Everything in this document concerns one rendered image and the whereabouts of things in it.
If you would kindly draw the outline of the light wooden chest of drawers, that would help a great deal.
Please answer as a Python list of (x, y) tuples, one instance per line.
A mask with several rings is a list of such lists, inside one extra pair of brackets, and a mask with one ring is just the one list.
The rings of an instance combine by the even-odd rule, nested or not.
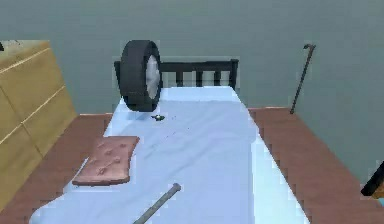
[(47, 40), (0, 50), (0, 211), (77, 117)]

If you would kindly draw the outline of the dark walking cane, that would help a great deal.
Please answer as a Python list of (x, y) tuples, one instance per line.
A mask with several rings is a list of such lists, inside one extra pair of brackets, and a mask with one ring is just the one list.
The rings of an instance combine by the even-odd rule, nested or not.
[(305, 44), (303, 47), (304, 50), (308, 51), (308, 54), (306, 57), (306, 61), (305, 61), (304, 67), (303, 67), (302, 74), (300, 76), (300, 81), (299, 81), (298, 87), (296, 89), (295, 97), (294, 97), (294, 100), (293, 100), (292, 105), (291, 105), (290, 114), (295, 113), (297, 101), (298, 101), (298, 98), (300, 96), (300, 92), (301, 92), (301, 89), (302, 89), (302, 86), (303, 86), (303, 83), (304, 83), (304, 80), (305, 80), (305, 77), (307, 74), (307, 70), (308, 70), (309, 64), (311, 62), (311, 58), (312, 58), (312, 55), (313, 55), (315, 48), (316, 48), (315, 44)]

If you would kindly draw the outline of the pink tufted cushion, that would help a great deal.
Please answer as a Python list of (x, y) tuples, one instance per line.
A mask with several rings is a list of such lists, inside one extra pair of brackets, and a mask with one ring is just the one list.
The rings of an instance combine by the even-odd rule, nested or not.
[(87, 162), (72, 180), (76, 186), (110, 186), (127, 183), (137, 136), (109, 136), (96, 140)]

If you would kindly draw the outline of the black car tyre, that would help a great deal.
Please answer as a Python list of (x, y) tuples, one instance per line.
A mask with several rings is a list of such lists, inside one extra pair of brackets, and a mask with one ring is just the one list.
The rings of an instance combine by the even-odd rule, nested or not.
[(119, 88), (127, 107), (132, 111), (153, 112), (159, 102), (160, 90), (156, 90), (154, 98), (151, 98), (146, 84), (147, 64), (151, 56), (156, 62), (160, 61), (158, 48), (150, 40), (132, 40), (123, 50)]

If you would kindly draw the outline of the black bed with white sheet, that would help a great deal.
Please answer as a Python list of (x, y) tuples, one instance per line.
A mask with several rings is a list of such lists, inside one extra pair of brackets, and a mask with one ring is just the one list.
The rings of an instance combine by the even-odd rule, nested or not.
[(71, 181), (28, 224), (133, 224), (174, 183), (181, 190), (145, 224), (310, 224), (231, 88), (161, 88), (154, 58), (146, 75), (149, 93), (160, 90), (156, 110), (119, 104), (103, 136), (140, 138), (130, 180), (110, 186)]

